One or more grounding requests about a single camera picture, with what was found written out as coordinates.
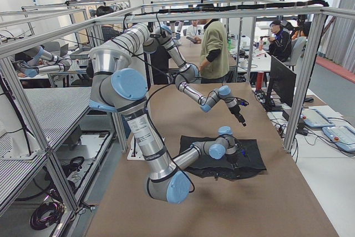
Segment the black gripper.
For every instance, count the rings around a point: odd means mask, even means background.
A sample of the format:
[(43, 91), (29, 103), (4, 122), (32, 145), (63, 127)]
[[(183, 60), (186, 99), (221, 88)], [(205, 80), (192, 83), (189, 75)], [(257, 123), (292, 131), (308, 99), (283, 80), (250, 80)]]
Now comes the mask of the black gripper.
[(233, 154), (226, 154), (226, 159), (227, 161), (232, 165), (234, 169), (238, 168), (238, 158), (239, 158), (239, 153), (234, 152)]
[(243, 117), (242, 114), (240, 114), (240, 107), (239, 107), (239, 104), (236, 102), (230, 102), (227, 104), (227, 107), (230, 111), (231, 114), (235, 115), (235, 117), (237, 118), (237, 120), (245, 127), (246, 126), (246, 121)]

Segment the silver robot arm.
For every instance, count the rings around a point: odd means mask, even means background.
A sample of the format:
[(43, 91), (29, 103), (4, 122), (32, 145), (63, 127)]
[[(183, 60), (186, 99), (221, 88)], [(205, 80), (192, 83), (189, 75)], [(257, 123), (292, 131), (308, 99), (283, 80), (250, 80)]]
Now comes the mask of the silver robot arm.
[(151, 33), (146, 24), (135, 24), (90, 51), (94, 68), (90, 107), (120, 113), (124, 117), (151, 169), (146, 181), (147, 194), (156, 200), (179, 204), (187, 198), (191, 187), (191, 180), (184, 170), (203, 155), (215, 160), (235, 159), (237, 144), (232, 130), (221, 127), (214, 140), (194, 142), (185, 152), (174, 158), (170, 156), (149, 115), (146, 78), (131, 67), (131, 60), (139, 50), (151, 53), (158, 46), (165, 47), (179, 67), (175, 85), (180, 92), (193, 99), (205, 112), (222, 100), (240, 123), (245, 119), (240, 113), (240, 101), (228, 86), (214, 89), (206, 96), (190, 86), (190, 81), (199, 75), (197, 66), (184, 59), (170, 32), (163, 26)]
[(229, 86), (223, 85), (220, 88), (213, 89), (207, 96), (204, 96), (190, 85), (190, 82), (199, 77), (199, 71), (196, 65), (188, 63), (179, 52), (178, 47), (172, 39), (172, 31), (169, 27), (163, 24), (155, 29), (149, 27), (148, 30), (151, 33), (150, 38), (143, 45), (144, 52), (154, 53), (159, 46), (163, 46), (167, 50), (179, 68), (174, 83), (180, 92), (193, 99), (204, 112), (209, 112), (215, 104), (223, 100), (231, 114), (242, 125), (246, 125), (246, 121), (240, 113), (240, 106), (246, 106), (247, 104), (244, 100), (234, 97)]

